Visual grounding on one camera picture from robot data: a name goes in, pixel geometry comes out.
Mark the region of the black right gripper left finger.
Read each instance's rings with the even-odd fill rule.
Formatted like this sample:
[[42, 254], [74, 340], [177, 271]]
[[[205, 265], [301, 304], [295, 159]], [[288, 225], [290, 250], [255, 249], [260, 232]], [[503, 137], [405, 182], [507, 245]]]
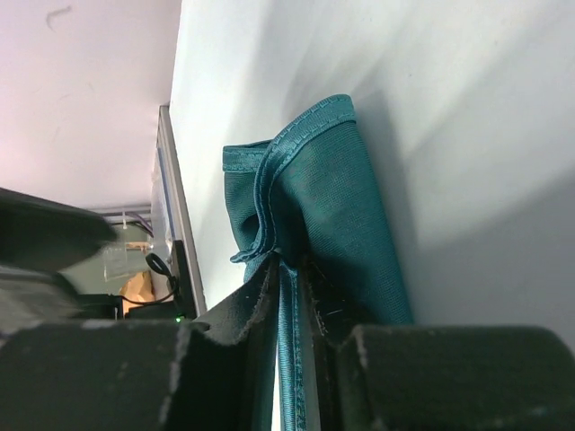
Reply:
[[279, 259], [197, 319], [35, 322], [1, 342], [4, 430], [268, 430]]

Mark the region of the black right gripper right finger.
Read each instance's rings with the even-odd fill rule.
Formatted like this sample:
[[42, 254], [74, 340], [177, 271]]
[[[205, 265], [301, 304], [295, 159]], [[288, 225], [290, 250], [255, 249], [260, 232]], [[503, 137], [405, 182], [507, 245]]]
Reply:
[[310, 430], [571, 430], [574, 356], [533, 326], [386, 326], [299, 268]]

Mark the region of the teal satin napkin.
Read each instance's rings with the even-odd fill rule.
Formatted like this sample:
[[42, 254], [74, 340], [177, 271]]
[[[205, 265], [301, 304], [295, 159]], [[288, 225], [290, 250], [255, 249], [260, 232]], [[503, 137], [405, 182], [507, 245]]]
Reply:
[[280, 257], [280, 420], [303, 430], [299, 261], [310, 257], [330, 283], [383, 324], [413, 321], [384, 205], [352, 99], [336, 94], [300, 114], [271, 140], [228, 145], [225, 201], [238, 252], [253, 274]]

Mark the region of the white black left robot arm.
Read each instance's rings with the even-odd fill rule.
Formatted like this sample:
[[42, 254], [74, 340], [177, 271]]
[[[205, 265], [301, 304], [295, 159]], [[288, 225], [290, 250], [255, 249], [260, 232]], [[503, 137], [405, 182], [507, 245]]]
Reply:
[[92, 211], [1, 190], [1, 333], [83, 313], [80, 294], [61, 273], [117, 241]]

